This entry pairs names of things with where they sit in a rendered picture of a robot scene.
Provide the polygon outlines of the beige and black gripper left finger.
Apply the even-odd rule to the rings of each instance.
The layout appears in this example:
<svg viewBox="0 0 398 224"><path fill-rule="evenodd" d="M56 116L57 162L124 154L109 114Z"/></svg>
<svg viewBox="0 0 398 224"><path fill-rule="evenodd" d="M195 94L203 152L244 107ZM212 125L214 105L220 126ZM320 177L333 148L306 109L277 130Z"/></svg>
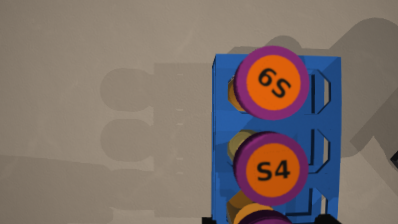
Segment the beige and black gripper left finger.
<svg viewBox="0 0 398 224"><path fill-rule="evenodd" d="M212 217L202 217L202 224L217 224L217 222L212 220Z"/></svg>

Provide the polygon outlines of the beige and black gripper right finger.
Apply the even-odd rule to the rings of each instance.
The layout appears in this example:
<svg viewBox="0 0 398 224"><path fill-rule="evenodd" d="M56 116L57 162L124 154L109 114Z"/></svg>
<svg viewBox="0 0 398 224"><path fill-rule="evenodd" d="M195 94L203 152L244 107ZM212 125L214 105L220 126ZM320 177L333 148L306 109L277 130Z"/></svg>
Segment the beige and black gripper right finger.
<svg viewBox="0 0 398 224"><path fill-rule="evenodd" d="M319 214L315 217L314 224L342 224L330 214Z"/></svg>

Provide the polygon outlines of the blue tube rack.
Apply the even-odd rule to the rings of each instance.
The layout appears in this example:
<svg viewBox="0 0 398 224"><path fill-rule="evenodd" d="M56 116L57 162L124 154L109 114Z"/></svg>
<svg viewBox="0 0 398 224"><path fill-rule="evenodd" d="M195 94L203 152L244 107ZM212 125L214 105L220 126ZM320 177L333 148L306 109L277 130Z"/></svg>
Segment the blue tube rack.
<svg viewBox="0 0 398 224"><path fill-rule="evenodd" d="M273 121L240 112L228 101L228 82L247 55L216 54L212 65L211 217L217 224L229 224L227 202L241 189L229 157L227 162L227 143L241 129L253 129L274 131L295 139L308 159L309 175L303 190L291 201L274 208L293 224L314 224L315 217L321 214L323 195L326 198L325 214L337 219L341 160L341 57L298 55L309 74L309 94L295 114ZM325 106L324 79L329 83L329 101ZM328 141L328 160L323 164L324 138Z"/></svg>

